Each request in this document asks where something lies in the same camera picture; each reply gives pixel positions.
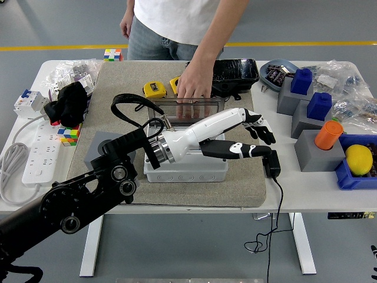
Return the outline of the person's left hand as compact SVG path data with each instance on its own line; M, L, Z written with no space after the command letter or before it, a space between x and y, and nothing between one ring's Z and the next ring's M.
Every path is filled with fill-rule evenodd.
M179 106L196 98L210 98L213 70L197 70L187 67L178 79L177 102Z

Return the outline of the person's right hand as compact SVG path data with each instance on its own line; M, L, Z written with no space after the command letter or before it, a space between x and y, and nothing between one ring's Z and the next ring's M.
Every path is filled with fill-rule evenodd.
M126 12L120 22L120 29L122 32L122 35L126 38L129 39L130 37L130 32L131 32L131 26L133 23L133 18L134 14L133 13L128 13Z

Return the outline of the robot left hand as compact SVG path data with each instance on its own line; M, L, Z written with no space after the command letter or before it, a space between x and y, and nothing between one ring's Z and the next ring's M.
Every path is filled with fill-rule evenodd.
M217 137L239 125L254 139L266 144L255 146L241 142L218 140ZM157 138L162 160L180 161L189 150L199 149L203 156L218 159L244 159L270 155L275 144L273 132L262 115L246 108L231 108L202 119L184 130L166 130Z

